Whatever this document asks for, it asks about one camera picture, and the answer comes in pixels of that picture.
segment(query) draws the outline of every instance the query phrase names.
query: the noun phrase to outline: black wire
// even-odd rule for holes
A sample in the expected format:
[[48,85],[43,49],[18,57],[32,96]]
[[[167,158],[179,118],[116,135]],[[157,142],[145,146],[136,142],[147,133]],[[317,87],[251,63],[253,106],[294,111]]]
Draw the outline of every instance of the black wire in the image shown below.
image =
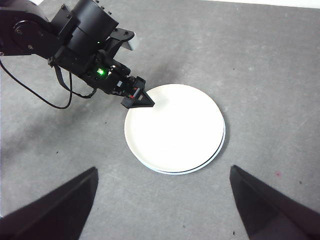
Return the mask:
[[34,95],[36,95],[39,99],[41,99],[42,101],[44,101],[46,104],[50,105],[53,108],[56,109],[66,109],[67,107],[70,106],[71,103],[71,99],[72,99],[72,75],[71,72],[69,72],[69,81],[70,81],[70,96],[69,96],[69,102],[67,103],[67,105],[65,106],[56,106],[53,105],[52,103],[48,102],[47,100],[45,100],[42,96],[40,96],[39,94],[37,94],[35,91],[33,91],[32,89],[30,89],[29,87],[27,87],[26,85],[24,85],[22,82],[20,82],[18,79],[15,78],[15,76],[13,76],[7,69],[6,67],[3,65],[2,61],[0,60],[0,66],[3,68],[3,70],[13,79],[15,80],[18,84],[20,84],[22,87],[24,87],[25,89],[27,89],[28,91],[30,91],[31,93],[33,93]]

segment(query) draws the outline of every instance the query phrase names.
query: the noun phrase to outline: stacked plates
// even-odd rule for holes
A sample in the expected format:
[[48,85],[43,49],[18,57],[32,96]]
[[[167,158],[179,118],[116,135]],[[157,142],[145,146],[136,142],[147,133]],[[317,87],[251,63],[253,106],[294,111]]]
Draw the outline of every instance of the stacked plates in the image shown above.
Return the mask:
[[154,107],[128,111],[124,134],[135,157],[169,175],[192,173],[209,164],[225,140],[226,125],[216,103],[204,92],[168,84],[147,92]]

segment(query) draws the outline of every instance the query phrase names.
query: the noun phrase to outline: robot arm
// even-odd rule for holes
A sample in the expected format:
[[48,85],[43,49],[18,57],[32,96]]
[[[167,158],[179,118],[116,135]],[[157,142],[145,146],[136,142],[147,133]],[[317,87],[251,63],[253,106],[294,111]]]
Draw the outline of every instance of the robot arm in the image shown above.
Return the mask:
[[135,33],[119,24],[98,5],[79,0],[73,10],[62,5],[51,22],[28,0],[0,0],[0,56],[36,54],[106,94],[124,97],[126,108],[153,107],[146,81],[129,76],[131,70],[114,60],[120,47],[133,49]]

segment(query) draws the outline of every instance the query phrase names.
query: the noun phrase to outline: white paper plate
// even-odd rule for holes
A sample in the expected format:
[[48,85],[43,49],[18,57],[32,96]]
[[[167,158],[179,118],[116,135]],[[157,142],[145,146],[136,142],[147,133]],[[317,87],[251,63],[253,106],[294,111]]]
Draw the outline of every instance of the white paper plate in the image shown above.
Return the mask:
[[224,118],[204,92],[168,84],[149,90],[154,107],[128,111],[124,134],[136,158],[159,173],[179,175],[206,166],[220,151]]

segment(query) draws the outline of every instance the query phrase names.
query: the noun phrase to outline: white object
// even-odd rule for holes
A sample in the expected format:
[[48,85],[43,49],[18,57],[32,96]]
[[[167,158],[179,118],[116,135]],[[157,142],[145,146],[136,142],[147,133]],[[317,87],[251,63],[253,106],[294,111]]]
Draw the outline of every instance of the white object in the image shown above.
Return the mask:
[[44,0],[29,0],[30,2],[33,2],[36,5],[39,5],[40,3],[42,3]]
[[132,108],[124,122],[126,142],[146,167],[164,174],[194,172],[220,151],[224,118],[204,92],[168,84],[149,90],[154,107]]
[[313,8],[313,9],[320,8],[320,0],[223,0],[219,2],[266,4],[266,5]]

